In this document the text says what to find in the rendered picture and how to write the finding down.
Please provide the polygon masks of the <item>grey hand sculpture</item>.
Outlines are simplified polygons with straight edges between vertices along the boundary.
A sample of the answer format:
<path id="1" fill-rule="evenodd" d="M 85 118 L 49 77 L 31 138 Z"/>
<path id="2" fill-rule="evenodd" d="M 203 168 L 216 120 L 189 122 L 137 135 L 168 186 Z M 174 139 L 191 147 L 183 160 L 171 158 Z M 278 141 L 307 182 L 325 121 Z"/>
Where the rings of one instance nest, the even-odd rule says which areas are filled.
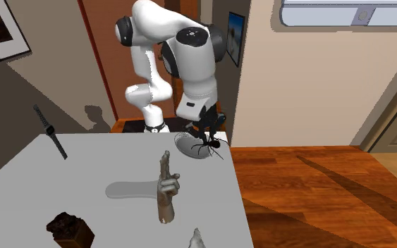
<path id="1" fill-rule="evenodd" d="M 172 198 L 178 194 L 180 188 L 179 173 L 170 173 L 170 152 L 166 150 L 160 160 L 160 175 L 157 183 L 157 209 L 161 223 L 167 224 L 173 221 L 175 212 L 173 210 Z"/>

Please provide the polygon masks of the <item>black framed blue wall picture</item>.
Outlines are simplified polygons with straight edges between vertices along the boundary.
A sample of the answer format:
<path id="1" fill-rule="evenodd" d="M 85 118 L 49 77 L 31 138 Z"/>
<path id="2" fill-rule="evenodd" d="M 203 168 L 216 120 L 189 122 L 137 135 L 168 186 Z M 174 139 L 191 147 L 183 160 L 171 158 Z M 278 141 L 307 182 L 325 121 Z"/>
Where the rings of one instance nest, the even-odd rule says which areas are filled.
<path id="1" fill-rule="evenodd" d="M 226 51 L 236 67 L 240 65 L 240 55 L 243 44 L 245 17 L 237 13 L 228 13 Z"/>

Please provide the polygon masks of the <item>dark robot stand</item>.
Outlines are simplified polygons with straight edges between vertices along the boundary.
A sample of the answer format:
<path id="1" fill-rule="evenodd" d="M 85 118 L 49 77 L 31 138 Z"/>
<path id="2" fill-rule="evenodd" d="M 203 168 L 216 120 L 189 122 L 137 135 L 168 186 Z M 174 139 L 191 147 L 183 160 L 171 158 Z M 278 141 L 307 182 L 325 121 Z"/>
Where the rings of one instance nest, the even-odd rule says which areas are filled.
<path id="1" fill-rule="evenodd" d="M 190 122 L 177 117 L 165 118 L 165 122 L 171 132 L 184 131 L 184 127 Z M 145 129 L 145 121 L 137 118 L 120 118 L 112 127 L 110 133 L 127 133 L 127 132 L 143 132 Z"/>

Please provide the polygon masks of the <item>white framed window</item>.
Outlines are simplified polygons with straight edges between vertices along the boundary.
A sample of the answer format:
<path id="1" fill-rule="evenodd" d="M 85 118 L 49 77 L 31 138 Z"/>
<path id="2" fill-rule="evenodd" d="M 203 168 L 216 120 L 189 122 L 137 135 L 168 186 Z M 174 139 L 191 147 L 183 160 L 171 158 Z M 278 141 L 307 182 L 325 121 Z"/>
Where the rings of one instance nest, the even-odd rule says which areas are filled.
<path id="1" fill-rule="evenodd" d="M 397 26 L 397 0 L 282 0 L 288 27 Z"/>

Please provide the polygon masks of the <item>dark brown cake block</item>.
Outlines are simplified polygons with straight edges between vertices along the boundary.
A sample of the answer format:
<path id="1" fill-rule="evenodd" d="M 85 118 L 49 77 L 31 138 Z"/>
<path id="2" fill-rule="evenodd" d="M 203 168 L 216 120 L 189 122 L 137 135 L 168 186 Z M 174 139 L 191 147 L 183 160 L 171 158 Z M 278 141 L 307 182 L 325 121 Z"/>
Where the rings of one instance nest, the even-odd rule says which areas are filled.
<path id="1" fill-rule="evenodd" d="M 95 237 L 83 219 L 66 212 L 58 214 L 49 222 L 46 230 L 61 248 L 91 248 Z"/>

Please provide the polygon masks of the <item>black wristwatch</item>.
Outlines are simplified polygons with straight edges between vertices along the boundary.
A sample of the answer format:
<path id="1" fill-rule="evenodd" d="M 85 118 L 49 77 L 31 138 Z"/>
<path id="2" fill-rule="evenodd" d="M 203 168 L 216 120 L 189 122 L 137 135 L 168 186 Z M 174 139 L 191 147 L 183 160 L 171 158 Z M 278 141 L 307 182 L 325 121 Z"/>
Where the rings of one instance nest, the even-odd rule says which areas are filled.
<path id="1" fill-rule="evenodd" d="M 62 147 L 59 139 L 56 136 L 55 128 L 53 125 L 51 125 L 47 119 L 44 117 L 42 114 L 40 108 L 38 105 L 34 105 L 33 109 L 35 110 L 36 114 L 38 115 L 39 119 L 42 122 L 45 134 L 51 138 L 53 143 L 56 145 L 56 148 L 59 150 L 60 154 L 62 155 L 63 159 L 66 160 L 68 158 L 67 153 L 65 152 L 64 148 Z"/>

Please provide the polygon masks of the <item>pale grey pointed figure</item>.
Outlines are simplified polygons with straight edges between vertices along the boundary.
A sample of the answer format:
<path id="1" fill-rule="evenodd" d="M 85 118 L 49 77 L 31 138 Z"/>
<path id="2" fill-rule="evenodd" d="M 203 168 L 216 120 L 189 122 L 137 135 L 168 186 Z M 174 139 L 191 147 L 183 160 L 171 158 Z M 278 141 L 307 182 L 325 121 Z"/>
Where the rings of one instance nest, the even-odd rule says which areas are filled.
<path id="1" fill-rule="evenodd" d="M 194 229 L 188 248 L 206 248 L 198 228 Z"/>

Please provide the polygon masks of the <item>black toy spider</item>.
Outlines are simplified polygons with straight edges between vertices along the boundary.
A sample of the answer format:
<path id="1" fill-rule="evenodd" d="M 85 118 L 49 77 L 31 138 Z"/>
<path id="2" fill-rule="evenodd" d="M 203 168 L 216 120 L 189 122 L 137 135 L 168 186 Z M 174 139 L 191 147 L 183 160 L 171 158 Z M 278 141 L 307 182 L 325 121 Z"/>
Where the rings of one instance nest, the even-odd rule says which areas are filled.
<path id="1" fill-rule="evenodd" d="M 223 157 L 221 154 L 217 151 L 221 147 L 221 143 L 224 142 L 228 144 L 226 140 L 223 140 L 218 137 L 214 138 L 208 138 L 205 142 L 202 144 L 194 144 L 191 146 L 190 150 L 193 153 L 193 157 L 196 159 L 205 159 L 207 157 L 213 157 L 214 155 L 217 155 L 220 159 Z"/>

